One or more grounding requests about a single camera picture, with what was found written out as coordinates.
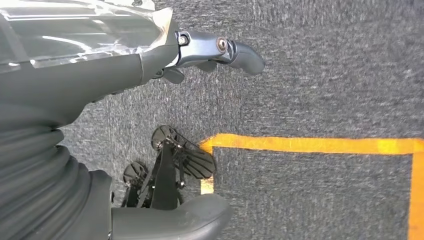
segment bolt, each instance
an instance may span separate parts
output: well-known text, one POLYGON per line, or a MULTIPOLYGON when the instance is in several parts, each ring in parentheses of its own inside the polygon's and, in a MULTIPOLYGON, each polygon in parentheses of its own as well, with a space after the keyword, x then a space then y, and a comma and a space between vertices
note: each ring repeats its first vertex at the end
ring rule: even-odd
POLYGON ((218 37, 216 40, 216 46, 221 53, 225 53, 227 50, 227 40, 223 37, 218 37))
POLYGON ((178 45, 184 46, 184 45, 187 45, 188 43, 189 43, 189 39, 186 36, 181 35, 178 37, 178 45))
POLYGON ((160 142, 158 142, 158 143, 156 143, 156 148, 161 149, 161 148, 162 148, 162 146, 163 146, 163 144, 162 144, 162 142, 161 142, 161 141, 160 141, 160 142))

